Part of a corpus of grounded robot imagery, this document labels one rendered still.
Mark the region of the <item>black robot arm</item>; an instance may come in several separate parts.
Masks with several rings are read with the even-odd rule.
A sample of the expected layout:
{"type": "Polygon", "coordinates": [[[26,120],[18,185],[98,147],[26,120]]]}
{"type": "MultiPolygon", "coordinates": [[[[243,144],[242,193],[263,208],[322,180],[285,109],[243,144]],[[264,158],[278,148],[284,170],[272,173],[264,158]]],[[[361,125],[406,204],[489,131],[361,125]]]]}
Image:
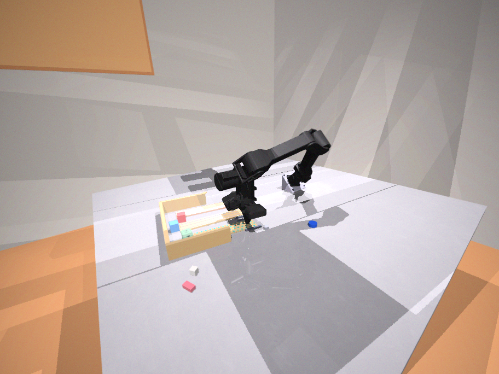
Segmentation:
{"type": "MultiPolygon", "coordinates": [[[[303,160],[293,167],[295,172],[292,175],[286,175],[290,186],[300,186],[300,182],[306,183],[311,179],[313,164],[318,156],[327,153],[330,147],[331,144],[322,130],[311,128],[268,150],[257,149],[247,152],[232,163],[234,166],[232,170],[216,173],[214,183],[218,191],[238,186],[252,186],[254,181],[267,172],[271,165],[306,150],[303,160]]],[[[234,211],[239,208],[239,205],[245,206],[243,195],[238,193],[237,188],[235,192],[223,197],[222,201],[228,211],[234,211]]]]}

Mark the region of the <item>pink rectangular block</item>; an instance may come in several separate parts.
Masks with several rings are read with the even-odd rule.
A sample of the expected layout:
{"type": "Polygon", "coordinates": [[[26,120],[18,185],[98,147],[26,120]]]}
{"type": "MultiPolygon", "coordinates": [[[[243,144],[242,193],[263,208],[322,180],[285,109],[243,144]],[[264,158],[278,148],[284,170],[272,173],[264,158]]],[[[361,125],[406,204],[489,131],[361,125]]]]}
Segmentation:
{"type": "Polygon", "coordinates": [[[183,288],[186,289],[189,292],[193,292],[196,288],[195,285],[189,281],[186,281],[185,283],[182,284],[183,288]]]}

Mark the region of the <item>tan strip with teal polka dots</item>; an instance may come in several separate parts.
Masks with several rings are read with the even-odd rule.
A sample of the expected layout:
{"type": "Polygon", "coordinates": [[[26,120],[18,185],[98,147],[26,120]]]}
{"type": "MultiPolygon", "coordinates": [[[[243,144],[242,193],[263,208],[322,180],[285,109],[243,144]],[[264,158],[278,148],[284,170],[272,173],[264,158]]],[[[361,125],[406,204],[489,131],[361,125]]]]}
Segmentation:
{"type": "Polygon", "coordinates": [[[230,224],[230,231],[231,231],[231,234],[233,234],[233,233],[237,233],[240,231],[244,231],[245,229],[250,228],[250,227],[254,227],[254,226],[257,226],[257,224],[252,219],[249,222],[249,224],[246,224],[245,221],[243,220],[243,221],[239,221],[239,222],[230,224]]]}

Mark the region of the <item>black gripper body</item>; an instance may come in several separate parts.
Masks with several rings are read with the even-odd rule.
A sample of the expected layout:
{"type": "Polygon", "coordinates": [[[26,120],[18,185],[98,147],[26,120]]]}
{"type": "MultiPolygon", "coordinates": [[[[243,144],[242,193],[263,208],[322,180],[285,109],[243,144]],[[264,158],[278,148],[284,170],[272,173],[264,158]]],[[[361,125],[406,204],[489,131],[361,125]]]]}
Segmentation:
{"type": "Polygon", "coordinates": [[[257,190],[257,187],[252,185],[238,186],[236,188],[238,189],[238,193],[240,192],[243,195],[245,202],[245,215],[248,219],[266,216],[266,209],[262,205],[255,203],[257,198],[254,196],[254,191],[257,190]]]}

